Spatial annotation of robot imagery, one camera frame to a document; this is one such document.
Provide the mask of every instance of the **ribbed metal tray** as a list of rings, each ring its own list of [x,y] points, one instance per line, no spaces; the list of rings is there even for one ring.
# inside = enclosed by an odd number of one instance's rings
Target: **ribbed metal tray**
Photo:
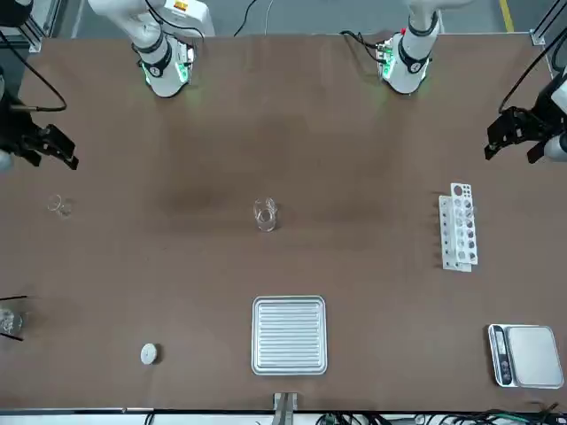
[[[322,297],[257,297],[254,300],[252,370],[256,375],[325,373],[327,320]]]

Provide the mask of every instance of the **yellow floor stripe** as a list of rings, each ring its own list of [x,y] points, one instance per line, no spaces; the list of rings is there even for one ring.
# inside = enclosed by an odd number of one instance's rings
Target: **yellow floor stripe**
[[[504,25],[506,26],[506,31],[509,33],[514,32],[514,22],[512,21],[512,15],[510,15],[510,8],[508,7],[508,2],[506,0],[500,0],[500,8],[502,10],[502,17],[504,18]]]

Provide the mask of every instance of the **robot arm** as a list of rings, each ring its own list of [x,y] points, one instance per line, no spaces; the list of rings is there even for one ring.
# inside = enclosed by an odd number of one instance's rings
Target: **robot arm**
[[[132,40],[151,89],[172,97],[190,82],[194,49],[172,33],[214,35],[205,4],[197,0],[89,0],[98,15],[106,16]],[[158,15],[162,23],[156,21]]]
[[[162,8],[166,0],[148,0],[155,9]],[[156,43],[161,30],[145,25],[140,16],[148,12],[145,0],[89,0],[92,10],[106,16],[114,25],[124,31],[137,48],[147,48]]]
[[[439,34],[438,10],[458,8],[474,0],[405,0],[408,29],[381,45],[386,64],[378,67],[382,78],[401,94],[411,94],[425,78],[431,49]]]
[[[532,109],[511,106],[487,129],[485,158],[511,144],[537,142],[527,152],[533,164],[543,156],[567,162],[567,73],[558,74],[539,94]]]
[[[0,5],[0,26],[19,27],[29,18],[33,0],[3,0]],[[39,166],[42,155],[51,155],[76,169],[79,160],[74,155],[74,143],[57,127],[38,127],[30,111],[37,108],[23,105],[4,85],[0,67],[0,171],[12,166],[12,155]]]

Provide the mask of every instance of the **tabletop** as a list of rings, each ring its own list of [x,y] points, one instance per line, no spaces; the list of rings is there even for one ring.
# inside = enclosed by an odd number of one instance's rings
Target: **tabletop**
[[[533,409],[567,389],[502,389],[485,327],[548,325],[567,364],[567,167],[525,146],[484,159],[485,130],[539,51],[529,35],[442,35],[397,95],[340,36],[198,42],[193,85],[161,99],[125,41],[49,40],[33,64],[66,97],[38,114],[77,145],[1,177],[2,296],[27,294],[25,341],[0,341],[0,408]],[[531,106],[540,63],[511,102]],[[28,104],[57,99],[27,73]],[[472,185],[478,266],[441,268],[438,197]],[[74,202],[61,220],[50,195]],[[252,206],[272,197],[280,228]],[[321,295],[325,375],[251,369],[257,296]],[[162,359],[140,362],[145,343]]]

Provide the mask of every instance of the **small glass beaker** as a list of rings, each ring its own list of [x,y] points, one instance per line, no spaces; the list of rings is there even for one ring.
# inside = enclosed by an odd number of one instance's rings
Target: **small glass beaker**
[[[51,195],[47,200],[47,209],[58,214],[62,219],[67,219],[73,211],[74,201],[70,198],[62,198],[60,195]]]
[[[18,336],[24,321],[21,314],[0,305],[0,332],[3,334]]]
[[[277,225],[277,205],[271,197],[256,199],[254,202],[254,219],[262,232],[271,232]]]

